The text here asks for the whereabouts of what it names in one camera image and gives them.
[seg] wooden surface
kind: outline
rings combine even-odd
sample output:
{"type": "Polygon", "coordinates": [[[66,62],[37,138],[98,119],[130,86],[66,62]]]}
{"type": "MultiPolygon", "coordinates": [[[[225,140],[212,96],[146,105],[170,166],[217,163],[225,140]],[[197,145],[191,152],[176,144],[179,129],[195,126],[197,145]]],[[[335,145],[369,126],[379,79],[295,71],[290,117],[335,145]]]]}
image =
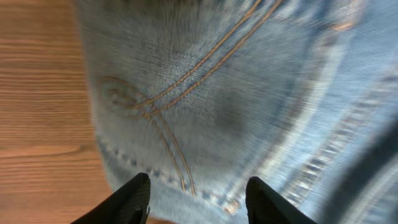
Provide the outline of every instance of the wooden surface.
{"type": "Polygon", "coordinates": [[[0,223],[70,223],[111,192],[72,2],[0,0],[0,223]]]}

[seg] orange stitching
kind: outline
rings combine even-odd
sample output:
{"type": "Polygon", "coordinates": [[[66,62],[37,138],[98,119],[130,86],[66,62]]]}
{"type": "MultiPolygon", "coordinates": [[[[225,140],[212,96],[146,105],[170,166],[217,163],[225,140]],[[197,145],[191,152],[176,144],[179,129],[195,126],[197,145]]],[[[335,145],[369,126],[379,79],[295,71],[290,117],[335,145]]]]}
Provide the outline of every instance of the orange stitching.
{"type": "Polygon", "coordinates": [[[248,12],[243,16],[243,18],[210,50],[209,53],[207,53],[207,55],[199,62],[197,63],[193,69],[191,69],[188,73],[186,73],[182,78],[180,78],[179,81],[177,81],[176,83],[174,83],[172,86],[168,87],[165,91],[163,91],[161,94],[155,96],[152,99],[146,100],[143,103],[138,103],[136,105],[134,105],[132,108],[133,109],[137,109],[139,107],[142,107],[146,104],[149,103],[153,103],[155,100],[160,99],[162,96],[164,96],[166,93],[172,91],[177,85],[179,85],[181,82],[183,82],[185,79],[187,79],[194,71],[196,71],[201,65],[203,65],[203,63],[205,63],[207,61],[207,59],[209,59],[210,56],[213,55],[213,53],[221,46],[221,44],[223,44],[226,39],[228,39],[228,37],[230,37],[230,35],[240,26],[242,25],[242,23],[244,21],[246,21],[251,14],[253,13],[253,11],[257,8],[258,4],[261,2],[261,0],[257,0],[256,3],[254,3],[253,7],[250,8],[250,10],[248,10],[248,12]]]}
{"type": "Polygon", "coordinates": [[[163,106],[151,113],[146,113],[143,116],[151,116],[153,114],[160,113],[161,110],[167,110],[176,102],[184,98],[187,94],[189,94],[193,89],[195,89],[198,85],[200,85],[203,81],[205,81],[213,72],[215,72],[229,57],[237,51],[240,46],[245,43],[245,41],[253,35],[253,33],[271,16],[271,14],[276,10],[276,8],[281,4],[283,0],[277,0],[277,2],[271,7],[271,9],[266,13],[266,15],[247,33],[236,45],[232,48],[204,77],[202,77],[199,81],[197,81],[193,86],[189,89],[185,90],[178,98],[171,101],[166,106],[163,106]]]}
{"type": "MultiPolygon", "coordinates": [[[[126,87],[129,88],[130,90],[132,90],[135,94],[140,95],[140,96],[143,97],[145,100],[148,99],[148,97],[146,97],[145,94],[141,93],[136,87],[134,87],[133,85],[131,85],[131,84],[129,84],[128,82],[126,82],[126,81],[124,81],[124,80],[122,80],[122,79],[119,79],[119,78],[115,78],[115,77],[103,77],[102,79],[99,80],[99,84],[101,84],[101,83],[103,83],[103,82],[105,82],[105,81],[108,81],[108,80],[111,80],[111,81],[114,81],[114,82],[118,82],[118,83],[120,83],[120,84],[126,86],[126,87]]],[[[132,98],[128,97],[127,94],[123,94],[123,97],[129,98],[130,100],[133,101],[133,103],[136,102],[135,99],[132,99],[132,98]]],[[[127,104],[122,104],[122,103],[117,103],[117,105],[123,106],[123,107],[125,107],[125,108],[128,106],[127,104]]],[[[156,110],[156,109],[157,109],[157,108],[155,107],[155,104],[153,104],[153,103],[151,103],[151,108],[152,108],[153,110],[156,110]]],[[[178,153],[180,154],[180,157],[181,157],[181,159],[182,159],[182,161],[183,161],[183,163],[184,163],[185,168],[187,169],[187,172],[188,172],[188,175],[189,175],[189,178],[190,178],[190,182],[191,182],[192,195],[195,196],[195,185],[194,185],[194,183],[193,183],[193,177],[192,177],[192,175],[191,175],[191,171],[190,171],[190,169],[189,169],[189,167],[188,167],[188,164],[187,164],[187,162],[186,162],[186,160],[185,160],[185,157],[184,157],[183,154],[182,154],[182,151],[181,151],[181,149],[180,149],[180,146],[178,145],[178,142],[177,142],[177,140],[176,140],[176,138],[175,138],[173,132],[171,131],[170,126],[167,124],[166,120],[163,119],[163,117],[161,116],[160,112],[159,112],[159,114],[158,114],[158,117],[159,117],[159,119],[163,122],[164,126],[166,127],[167,131],[169,132],[169,134],[171,135],[171,137],[172,137],[172,139],[173,139],[173,142],[174,142],[174,144],[175,144],[175,147],[176,147],[178,153]]],[[[182,173],[181,173],[181,171],[180,171],[180,169],[179,169],[179,167],[178,167],[178,164],[177,164],[177,162],[176,162],[176,160],[175,160],[173,154],[171,153],[171,150],[170,150],[170,148],[169,148],[169,145],[167,144],[167,142],[166,142],[166,140],[165,140],[165,138],[164,138],[164,136],[163,136],[163,134],[162,134],[162,131],[160,130],[160,128],[158,127],[158,125],[156,124],[156,122],[155,122],[150,116],[146,116],[145,118],[147,118],[147,119],[156,127],[158,133],[160,134],[160,137],[162,138],[162,140],[163,140],[163,142],[164,142],[164,144],[165,144],[165,147],[167,148],[167,150],[168,150],[170,156],[172,157],[172,160],[173,160],[173,162],[174,162],[174,166],[175,166],[175,168],[176,168],[176,170],[177,170],[179,176],[181,177],[181,180],[182,180],[182,189],[185,191],[185,181],[184,181],[183,175],[182,175],[182,173]]]]}

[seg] jeans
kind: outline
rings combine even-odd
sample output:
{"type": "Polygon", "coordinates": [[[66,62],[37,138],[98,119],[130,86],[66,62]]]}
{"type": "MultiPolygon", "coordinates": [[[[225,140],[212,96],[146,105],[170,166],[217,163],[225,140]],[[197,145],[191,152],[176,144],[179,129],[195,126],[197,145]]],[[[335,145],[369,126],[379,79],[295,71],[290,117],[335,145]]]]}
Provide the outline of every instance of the jeans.
{"type": "Polygon", "coordinates": [[[75,10],[108,182],[148,173],[153,216],[247,223],[258,176],[318,223],[397,222],[398,149],[373,152],[398,118],[398,1],[75,10]]]}

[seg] wooden table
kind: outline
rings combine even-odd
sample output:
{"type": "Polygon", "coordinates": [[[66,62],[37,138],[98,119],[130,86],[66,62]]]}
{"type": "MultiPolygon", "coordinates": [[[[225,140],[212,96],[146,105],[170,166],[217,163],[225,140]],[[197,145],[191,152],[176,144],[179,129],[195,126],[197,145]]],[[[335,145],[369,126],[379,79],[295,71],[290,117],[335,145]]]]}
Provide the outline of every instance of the wooden table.
{"type": "Polygon", "coordinates": [[[0,222],[70,223],[110,193],[72,2],[0,0],[0,222]]]}

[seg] black object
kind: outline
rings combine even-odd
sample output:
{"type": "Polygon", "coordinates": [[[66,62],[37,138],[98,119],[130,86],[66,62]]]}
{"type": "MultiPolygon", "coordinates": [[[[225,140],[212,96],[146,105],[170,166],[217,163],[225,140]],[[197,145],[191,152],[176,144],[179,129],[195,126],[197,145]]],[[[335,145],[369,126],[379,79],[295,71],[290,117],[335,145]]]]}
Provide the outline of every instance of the black object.
{"type": "MultiPolygon", "coordinates": [[[[72,224],[145,224],[149,213],[149,195],[148,175],[137,174],[72,224]]],[[[316,224],[258,177],[249,179],[246,207],[249,224],[316,224]]]]}

